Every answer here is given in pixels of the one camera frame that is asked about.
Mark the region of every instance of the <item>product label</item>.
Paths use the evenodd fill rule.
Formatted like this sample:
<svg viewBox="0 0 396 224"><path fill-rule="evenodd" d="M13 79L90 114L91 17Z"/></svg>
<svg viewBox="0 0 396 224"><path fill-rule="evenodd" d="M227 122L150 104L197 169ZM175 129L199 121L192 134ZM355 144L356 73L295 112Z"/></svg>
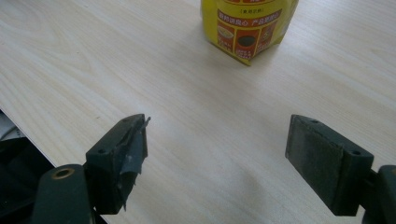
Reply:
<svg viewBox="0 0 396 224"><path fill-rule="evenodd" d="M205 35L240 62L279 44L298 0L201 0Z"/></svg>
<svg viewBox="0 0 396 224"><path fill-rule="evenodd" d="M242 59L251 59L270 45L282 9L257 18L237 18L218 9L218 44Z"/></svg>

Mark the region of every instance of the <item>light wood surface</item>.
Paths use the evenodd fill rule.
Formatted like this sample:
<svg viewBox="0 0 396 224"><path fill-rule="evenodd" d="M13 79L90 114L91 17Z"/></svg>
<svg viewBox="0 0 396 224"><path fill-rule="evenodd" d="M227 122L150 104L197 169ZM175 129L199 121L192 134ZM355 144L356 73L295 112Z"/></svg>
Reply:
<svg viewBox="0 0 396 224"><path fill-rule="evenodd" d="M304 0L247 67L205 40L199 0L0 0L0 108L55 164L151 116L111 223L360 223L284 157L291 114L396 163L396 4Z"/></svg>

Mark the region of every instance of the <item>screw hole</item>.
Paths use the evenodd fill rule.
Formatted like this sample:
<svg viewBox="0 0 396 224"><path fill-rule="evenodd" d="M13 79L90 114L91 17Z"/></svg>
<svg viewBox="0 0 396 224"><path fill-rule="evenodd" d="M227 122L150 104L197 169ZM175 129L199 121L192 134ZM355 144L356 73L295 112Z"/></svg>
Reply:
<svg viewBox="0 0 396 224"><path fill-rule="evenodd" d="M52 175L52 179L63 179L63 178L66 178L66 177L72 175L74 172L75 172L75 170L72 168L65 168L65 169L55 172Z"/></svg>
<svg viewBox="0 0 396 224"><path fill-rule="evenodd" d="M359 151L357 151L357 150L354 150L354 151L352 151L352 154L359 156L361 153Z"/></svg>

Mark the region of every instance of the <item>black object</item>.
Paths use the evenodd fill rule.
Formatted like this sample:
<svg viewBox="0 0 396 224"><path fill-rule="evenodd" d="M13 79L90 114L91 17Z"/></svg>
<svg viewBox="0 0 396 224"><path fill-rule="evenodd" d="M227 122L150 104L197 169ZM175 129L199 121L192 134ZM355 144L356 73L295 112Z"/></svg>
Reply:
<svg viewBox="0 0 396 224"><path fill-rule="evenodd" d="M0 223L28 223L40 176L53 166L27 139L0 141Z"/></svg>
<svg viewBox="0 0 396 224"><path fill-rule="evenodd" d="M336 216L396 223L396 166L371 170L374 156L323 123L292 115L286 157Z"/></svg>
<svg viewBox="0 0 396 224"><path fill-rule="evenodd" d="M147 157L143 114L118 122L86 154L82 166L68 164L40 179L33 224L95 223L100 215L117 214L126 203Z"/></svg>
<svg viewBox="0 0 396 224"><path fill-rule="evenodd" d="M256 41L256 38L252 35L244 35L244 36L241 36L238 38L238 43L242 47L249 47L249 46L253 45L255 41Z"/></svg>

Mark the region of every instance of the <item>wooden table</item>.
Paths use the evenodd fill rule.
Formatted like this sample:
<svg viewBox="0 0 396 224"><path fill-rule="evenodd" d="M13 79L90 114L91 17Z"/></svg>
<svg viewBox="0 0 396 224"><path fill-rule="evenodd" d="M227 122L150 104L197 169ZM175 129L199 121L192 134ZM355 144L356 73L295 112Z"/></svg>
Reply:
<svg viewBox="0 0 396 224"><path fill-rule="evenodd" d="M55 165L151 116L111 223L360 223L285 159L291 114L396 163L396 5L304 0L248 67L205 40L200 1L0 0L0 108Z"/></svg>

